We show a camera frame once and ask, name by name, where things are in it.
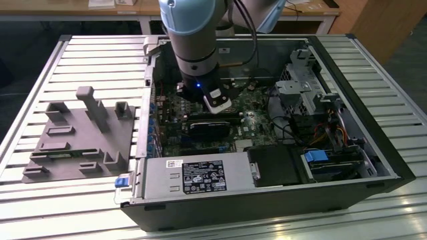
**3d printed holder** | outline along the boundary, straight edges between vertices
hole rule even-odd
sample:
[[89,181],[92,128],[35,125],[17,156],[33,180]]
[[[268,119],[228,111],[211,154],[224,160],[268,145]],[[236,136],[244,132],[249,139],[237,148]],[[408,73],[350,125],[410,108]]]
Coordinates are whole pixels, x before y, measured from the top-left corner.
[[135,107],[117,102],[104,107],[93,88],[81,86],[76,98],[85,108],[68,109],[51,102],[48,122],[31,161],[24,183],[116,176],[128,171]]

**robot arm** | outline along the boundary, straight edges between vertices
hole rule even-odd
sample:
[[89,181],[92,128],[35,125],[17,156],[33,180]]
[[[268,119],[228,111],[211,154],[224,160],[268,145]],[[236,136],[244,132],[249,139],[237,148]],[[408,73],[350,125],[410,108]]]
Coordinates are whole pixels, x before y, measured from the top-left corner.
[[[241,1],[256,26],[256,31],[268,33],[282,14],[284,0]],[[245,26],[232,0],[159,0],[163,24],[168,31],[183,82],[181,97],[191,102],[204,102],[216,114],[231,105],[228,92],[219,76],[216,28],[228,21]]]

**wood cabinet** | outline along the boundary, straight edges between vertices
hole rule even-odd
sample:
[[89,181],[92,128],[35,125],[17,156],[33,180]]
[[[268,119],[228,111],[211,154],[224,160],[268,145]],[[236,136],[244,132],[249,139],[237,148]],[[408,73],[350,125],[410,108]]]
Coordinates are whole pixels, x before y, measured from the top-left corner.
[[427,12],[427,0],[335,0],[342,11],[330,34],[352,33],[384,64]]

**box on desk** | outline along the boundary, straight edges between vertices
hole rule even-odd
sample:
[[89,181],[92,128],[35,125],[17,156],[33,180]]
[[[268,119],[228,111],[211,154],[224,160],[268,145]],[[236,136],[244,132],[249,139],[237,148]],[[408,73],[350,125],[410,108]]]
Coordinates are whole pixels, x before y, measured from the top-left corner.
[[115,0],[115,4],[117,5],[133,5],[137,0]]

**motherboard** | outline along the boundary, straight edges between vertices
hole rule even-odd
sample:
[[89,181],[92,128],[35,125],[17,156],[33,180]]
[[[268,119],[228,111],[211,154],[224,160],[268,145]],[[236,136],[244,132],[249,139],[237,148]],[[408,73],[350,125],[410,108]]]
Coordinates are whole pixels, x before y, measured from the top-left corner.
[[232,107],[219,114],[211,114],[201,103],[180,98],[173,90],[165,86],[168,97],[157,97],[164,157],[243,152],[251,146],[277,142],[263,88],[241,91]]

